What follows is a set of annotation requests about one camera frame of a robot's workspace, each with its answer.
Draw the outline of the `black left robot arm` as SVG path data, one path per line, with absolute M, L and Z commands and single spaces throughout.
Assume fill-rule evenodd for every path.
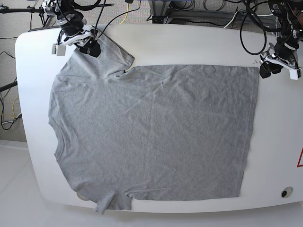
M 303 40 L 303 2 L 270 0 L 268 4 L 282 31 L 276 44 L 269 43 L 266 51 L 260 54 L 259 74 L 265 79 L 285 68 L 289 70 L 290 79 L 298 80 L 303 75 L 297 56 L 299 43 Z

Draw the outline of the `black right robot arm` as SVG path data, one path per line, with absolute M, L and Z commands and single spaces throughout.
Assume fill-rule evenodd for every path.
M 56 23 L 61 29 L 56 43 L 52 46 L 52 54 L 64 56 L 66 47 L 75 45 L 83 54 L 98 57 L 101 53 L 97 42 L 98 30 L 87 25 L 82 11 L 90 11 L 98 7 L 101 1 L 92 5 L 82 6 L 73 0 L 44 0 L 42 8 L 50 16 L 56 17 Z

